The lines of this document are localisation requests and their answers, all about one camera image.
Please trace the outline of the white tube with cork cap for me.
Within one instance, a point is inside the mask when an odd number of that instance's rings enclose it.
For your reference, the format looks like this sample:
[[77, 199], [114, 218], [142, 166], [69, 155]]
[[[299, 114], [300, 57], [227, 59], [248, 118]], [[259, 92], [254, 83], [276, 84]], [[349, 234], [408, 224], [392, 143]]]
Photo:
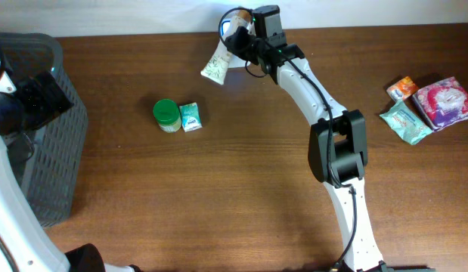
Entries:
[[[249, 12], [244, 9], [228, 12], [226, 17], [221, 19], [220, 22], [219, 33], [223, 40], [225, 41], [227, 37], [233, 35], [239, 26], [245, 26], [250, 30], [250, 18]], [[223, 85], [229, 69], [240, 68], [245, 63], [245, 60], [241, 60], [239, 57], [235, 56], [228, 51], [227, 47], [222, 42], [219, 42], [214, 54], [200, 71], [200, 75]]]

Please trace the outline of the small teal tissue pack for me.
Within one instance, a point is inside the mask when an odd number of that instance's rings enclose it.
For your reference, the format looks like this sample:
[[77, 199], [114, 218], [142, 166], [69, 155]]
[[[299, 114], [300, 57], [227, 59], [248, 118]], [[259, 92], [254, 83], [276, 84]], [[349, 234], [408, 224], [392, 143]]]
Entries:
[[185, 104], [179, 107], [182, 121], [182, 128], [185, 132], [202, 128], [200, 121], [200, 111], [196, 102]]

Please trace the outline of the green lid jar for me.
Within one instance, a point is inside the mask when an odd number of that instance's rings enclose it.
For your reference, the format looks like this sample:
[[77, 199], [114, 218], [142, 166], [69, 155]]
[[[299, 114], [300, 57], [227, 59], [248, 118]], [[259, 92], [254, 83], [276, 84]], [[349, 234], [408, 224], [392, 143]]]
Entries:
[[157, 101], [153, 106], [153, 115], [164, 132], [177, 132], [181, 127], [180, 111], [173, 100], [162, 99]]

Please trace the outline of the orange tissue pack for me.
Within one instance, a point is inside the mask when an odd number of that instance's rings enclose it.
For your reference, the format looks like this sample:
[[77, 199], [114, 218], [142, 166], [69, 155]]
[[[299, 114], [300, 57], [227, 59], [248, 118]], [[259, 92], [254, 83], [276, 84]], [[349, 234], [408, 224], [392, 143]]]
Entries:
[[398, 80], [393, 85], [386, 89], [387, 94], [394, 100], [406, 100], [412, 94], [416, 93], [420, 88], [414, 83], [409, 76]]

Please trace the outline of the teal wet wipes pack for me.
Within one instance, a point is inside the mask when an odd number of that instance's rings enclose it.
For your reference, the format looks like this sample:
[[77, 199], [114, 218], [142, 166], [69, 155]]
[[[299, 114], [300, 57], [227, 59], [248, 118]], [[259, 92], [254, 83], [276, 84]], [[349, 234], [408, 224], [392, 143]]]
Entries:
[[432, 129], [427, 126], [403, 100], [398, 100], [387, 112], [380, 114], [386, 124], [405, 142], [418, 144]]

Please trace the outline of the purple red pad pack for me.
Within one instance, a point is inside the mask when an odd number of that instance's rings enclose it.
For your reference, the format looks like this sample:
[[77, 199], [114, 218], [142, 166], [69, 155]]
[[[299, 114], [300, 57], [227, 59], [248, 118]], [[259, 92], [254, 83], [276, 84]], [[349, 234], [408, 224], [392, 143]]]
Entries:
[[454, 76], [420, 88], [411, 98], [433, 131], [468, 120], [468, 92]]

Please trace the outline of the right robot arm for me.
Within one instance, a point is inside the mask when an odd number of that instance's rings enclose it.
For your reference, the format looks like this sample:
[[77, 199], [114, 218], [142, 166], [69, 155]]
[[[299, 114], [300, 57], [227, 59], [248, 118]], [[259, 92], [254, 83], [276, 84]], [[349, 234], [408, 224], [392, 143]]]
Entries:
[[249, 9], [245, 26], [219, 31], [235, 56], [261, 67], [285, 90], [310, 125], [308, 164], [330, 195], [342, 235], [343, 251], [332, 271], [386, 271], [374, 239], [364, 197], [367, 165], [366, 123], [359, 110], [347, 110], [327, 92], [295, 44], [287, 42], [277, 5]]

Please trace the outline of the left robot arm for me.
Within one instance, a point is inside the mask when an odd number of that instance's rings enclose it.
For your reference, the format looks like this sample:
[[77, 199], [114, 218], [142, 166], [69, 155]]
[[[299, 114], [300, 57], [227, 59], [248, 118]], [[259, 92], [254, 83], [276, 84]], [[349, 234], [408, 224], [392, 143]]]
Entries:
[[105, 263], [91, 243], [62, 252], [43, 230], [14, 173], [33, 157], [35, 145], [30, 141], [29, 152], [12, 159], [5, 139], [46, 126], [72, 103], [50, 72], [21, 83], [10, 72], [0, 45], [0, 271], [137, 271], [133, 264]]

